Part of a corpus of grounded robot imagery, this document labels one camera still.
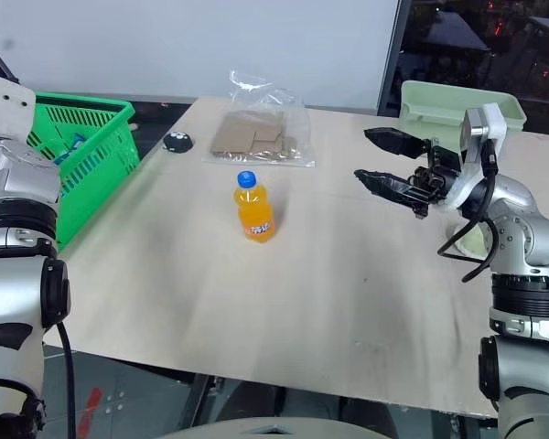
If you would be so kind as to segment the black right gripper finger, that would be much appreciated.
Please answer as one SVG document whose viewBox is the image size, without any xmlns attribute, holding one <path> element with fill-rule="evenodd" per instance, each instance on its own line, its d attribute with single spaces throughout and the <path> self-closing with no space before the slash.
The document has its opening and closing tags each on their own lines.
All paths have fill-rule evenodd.
<svg viewBox="0 0 549 439">
<path fill-rule="evenodd" d="M 365 137 L 383 151 L 416 159 L 425 152 L 425 141 L 392 127 L 370 128 Z"/>
<path fill-rule="evenodd" d="M 374 196 L 409 209 L 413 208 L 413 203 L 406 194 L 411 187 L 407 180 L 389 173 L 364 169 L 355 170 L 353 174 Z"/>
</svg>

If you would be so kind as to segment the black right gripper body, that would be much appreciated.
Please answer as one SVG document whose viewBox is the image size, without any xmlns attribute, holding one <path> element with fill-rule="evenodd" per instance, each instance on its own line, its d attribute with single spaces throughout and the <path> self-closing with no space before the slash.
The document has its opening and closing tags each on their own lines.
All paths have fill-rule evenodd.
<svg viewBox="0 0 549 439">
<path fill-rule="evenodd" d="M 446 198 L 453 183 L 460 176 L 462 167 L 458 152 L 441 146 L 435 137 L 426 142 L 430 143 L 426 151 L 427 166 L 419 166 L 408 177 L 408 182 L 422 196 L 422 200 L 416 201 L 413 207 L 415 216 L 420 220 L 428 215 L 430 205 Z"/>
</svg>

